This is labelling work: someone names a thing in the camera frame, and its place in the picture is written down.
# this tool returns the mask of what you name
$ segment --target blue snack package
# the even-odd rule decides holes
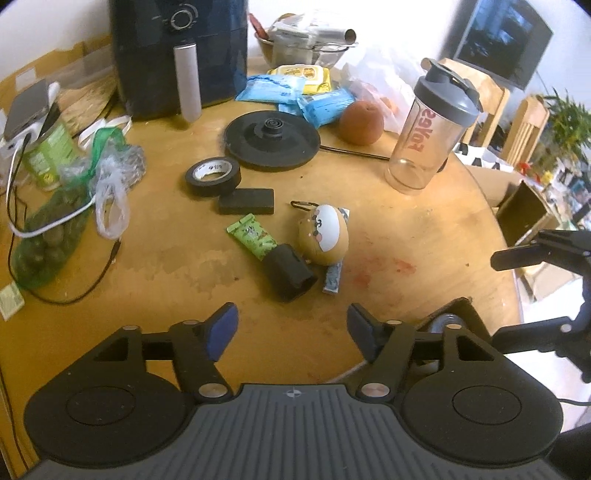
[[[297,105],[287,105],[286,103],[280,103],[277,105],[277,110],[283,113],[290,113],[295,116],[304,116],[301,108]]]
[[[304,77],[293,75],[254,75],[248,77],[246,88],[236,100],[297,105],[305,84]]]
[[[315,128],[338,120],[345,109],[355,101],[353,94],[345,88],[332,92],[304,95],[298,98],[304,118]]]

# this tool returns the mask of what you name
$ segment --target protein shaker bottle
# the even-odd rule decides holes
[[[427,186],[482,111],[470,80],[435,60],[426,63],[429,71],[414,88],[415,101],[386,170],[388,183],[406,195]]]

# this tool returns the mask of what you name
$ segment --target small packet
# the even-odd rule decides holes
[[[290,113],[295,116],[304,116],[301,108],[297,105],[286,105],[285,103],[280,103],[277,105],[277,110],[283,113]]]
[[[293,75],[255,75],[248,77],[246,88],[236,100],[296,105],[305,84],[304,77]]]
[[[304,77],[304,95],[314,95],[315,93],[325,93],[332,91],[330,82],[330,70],[320,65],[282,65],[276,69],[269,70],[269,74],[293,75]]]
[[[355,101],[355,97],[345,88],[333,92],[306,95],[298,99],[304,118],[320,128],[338,120],[345,109]]]
[[[275,239],[256,221],[255,216],[251,213],[231,224],[226,228],[226,232],[248,248],[259,260],[265,258],[267,253],[277,246]]]

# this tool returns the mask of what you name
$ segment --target black bracket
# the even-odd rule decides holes
[[[497,271],[547,262],[583,277],[583,304],[577,317],[559,317],[542,322],[500,328],[492,337],[502,353],[555,351],[581,370],[591,382],[591,232],[542,230],[529,245],[496,252],[491,267]]]

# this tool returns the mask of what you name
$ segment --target television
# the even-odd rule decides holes
[[[524,90],[552,35],[525,0],[479,0],[453,58]]]

